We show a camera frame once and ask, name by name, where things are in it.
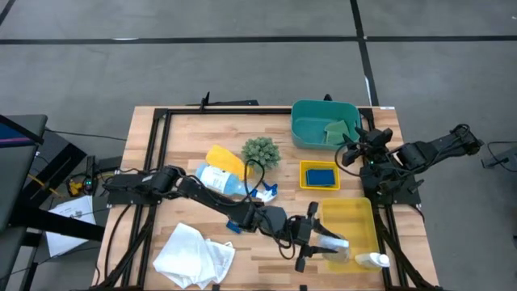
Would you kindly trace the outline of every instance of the bottle label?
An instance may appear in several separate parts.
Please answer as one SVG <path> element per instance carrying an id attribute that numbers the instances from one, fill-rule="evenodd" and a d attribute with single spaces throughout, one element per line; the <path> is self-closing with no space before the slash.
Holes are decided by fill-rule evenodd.
<path id="1" fill-rule="evenodd" d="M 224 193 L 225 185 L 230 175 L 232 174 L 227 171 L 212 166 L 206 166 L 201 174 L 200 180 L 205 186 Z"/>

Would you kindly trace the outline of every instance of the gray carpet floor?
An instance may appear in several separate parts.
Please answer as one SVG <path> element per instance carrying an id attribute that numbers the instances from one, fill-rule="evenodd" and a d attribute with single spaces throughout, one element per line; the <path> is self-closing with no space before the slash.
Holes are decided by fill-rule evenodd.
<path id="1" fill-rule="evenodd" d="M 0 10 L 6 3 L 0 0 Z M 359 9 L 366 36 L 517 35 L 513 0 L 360 0 Z M 16 0 L 0 26 L 0 39 L 284 35 L 354 36 L 350 2 Z M 484 141 L 517 140 L 517 41 L 368 43 L 368 51 L 379 103 L 396 107 L 406 141 L 429 141 L 458 123 Z M 207 91 L 212 101 L 262 105 L 327 93 L 370 104 L 355 42 L 1 45 L 0 88 L 2 114 L 43 113 L 51 129 L 118 137 L 127 135 L 134 106 L 197 103 Z M 118 141 L 67 138 L 100 158 L 124 149 Z M 517 289 L 517 179 L 483 169 L 488 156 L 483 149 L 420 175 L 445 289 Z M 103 224 L 106 213 L 96 218 Z M 32 289 L 87 288 L 96 252 L 41 265 Z M 28 254 L 22 249 L 15 269 Z M 47 256 L 43 240 L 36 261 Z M 12 276 L 8 289 L 20 279 Z"/>

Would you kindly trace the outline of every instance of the wooden tabletop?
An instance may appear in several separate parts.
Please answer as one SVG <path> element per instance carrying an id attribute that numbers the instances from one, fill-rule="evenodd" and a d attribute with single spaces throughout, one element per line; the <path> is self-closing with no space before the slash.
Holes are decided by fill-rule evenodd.
<path id="1" fill-rule="evenodd" d="M 122 168 L 139 168 L 144 166 L 144 158 L 155 107 L 136 107 L 129 129 L 128 141 L 124 151 Z M 393 139 L 390 148 L 400 146 L 402 135 L 398 124 L 397 113 L 389 108 L 372 108 L 375 125 L 378 129 L 391 128 Z M 299 186 L 299 161 L 322 160 L 333 161 L 334 153 L 324 150 L 302 150 L 296 148 L 291 140 L 290 115 L 181 115 L 173 116 L 170 127 L 166 165 L 183 167 L 187 173 L 204 161 L 205 155 L 212 145 L 218 144 L 239 155 L 245 141 L 254 137 L 272 137 L 279 146 L 282 160 L 278 168 L 266 174 L 266 181 L 277 183 L 279 196 L 272 205 L 283 207 L 288 216 L 306 214 L 310 201 L 325 198 L 362 197 L 364 196 L 359 178 L 341 173 L 341 190 L 314 191 L 302 190 Z M 156 142 L 157 156 L 159 138 Z M 351 171 L 359 172 L 362 166 L 358 159 L 349 166 Z M 117 217 L 124 206 L 110 210 L 104 233 L 103 245 L 98 259 L 101 278 L 104 278 L 104 258 L 107 240 L 111 234 Z M 112 270 L 119 262 L 128 247 L 128 239 L 132 226 L 135 207 L 125 214 L 111 247 L 108 270 Z M 438 279 L 431 258 L 429 244 L 422 218 L 411 208 L 404 205 L 394 206 L 395 218 L 402 250 L 413 265 L 430 283 L 437 285 Z M 142 215 L 145 220 L 146 210 Z M 218 243 L 232 242 L 236 249 L 235 257 L 226 278 L 221 282 L 221 290 L 226 289 L 299 289 L 300 285 L 308 285 L 309 289 L 368 289 L 384 290 L 382 275 L 378 273 L 336 274 L 326 268 L 321 255 L 307 259 L 304 273 L 294 270 L 295 260 L 285 260 L 280 254 L 273 239 L 256 234 L 234 234 L 225 227 L 228 218 L 205 206 L 183 198 L 164 200 L 158 206 L 153 228 L 153 241 L 145 279 L 145 290 L 180 289 L 171 280 L 156 272 L 153 261 L 165 245 L 178 222 L 196 228 L 204 238 Z M 130 285 L 137 282 L 140 265 L 140 251 L 132 263 Z M 397 272 L 392 265 L 393 283 L 398 283 Z M 192 285 L 189 289 L 198 289 Z"/>

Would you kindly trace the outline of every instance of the teal plastic bin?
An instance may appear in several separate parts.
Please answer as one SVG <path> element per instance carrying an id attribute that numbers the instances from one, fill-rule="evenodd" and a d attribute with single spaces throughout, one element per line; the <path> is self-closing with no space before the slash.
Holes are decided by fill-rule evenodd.
<path id="1" fill-rule="evenodd" d="M 291 111 L 292 142 L 304 149 L 337 150 L 339 145 L 326 144 L 325 127 L 340 120 L 345 120 L 350 139 L 358 141 L 355 127 L 361 127 L 361 117 L 356 106 L 334 101 L 297 101 Z"/>

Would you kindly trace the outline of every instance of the small white bottle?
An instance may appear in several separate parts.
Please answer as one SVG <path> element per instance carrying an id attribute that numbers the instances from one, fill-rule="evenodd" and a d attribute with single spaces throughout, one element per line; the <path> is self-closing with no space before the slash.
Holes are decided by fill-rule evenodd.
<path id="1" fill-rule="evenodd" d="M 379 253 L 366 253 L 355 256 L 355 262 L 365 268 L 388 268 L 389 257 Z"/>

